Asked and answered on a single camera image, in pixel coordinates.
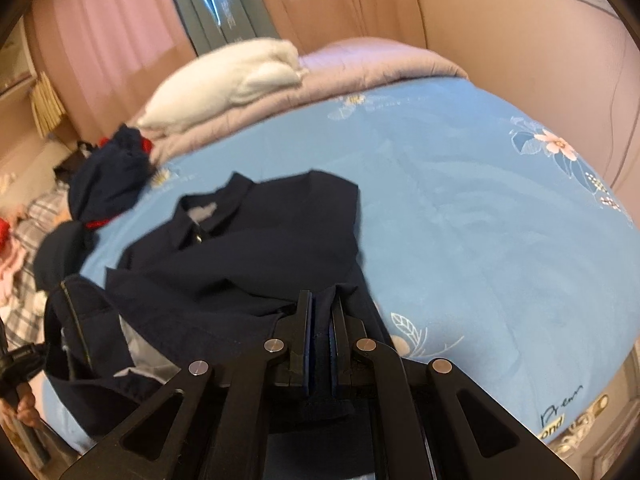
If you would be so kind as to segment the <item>person's left hand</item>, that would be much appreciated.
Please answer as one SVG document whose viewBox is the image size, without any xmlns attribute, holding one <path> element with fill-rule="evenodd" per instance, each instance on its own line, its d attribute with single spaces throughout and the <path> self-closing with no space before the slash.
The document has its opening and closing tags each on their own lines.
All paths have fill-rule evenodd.
<svg viewBox="0 0 640 480">
<path fill-rule="evenodd" d="M 17 386 L 18 402 L 13 406 L 6 399 L 1 399 L 1 413 L 6 426 L 11 430 L 15 424 L 21 422 L 27 427 L 41 429 L 42 420 L 36 408 L 36 397 L 32 392 L 32 386 L 23 382 Z"/>
</svg>

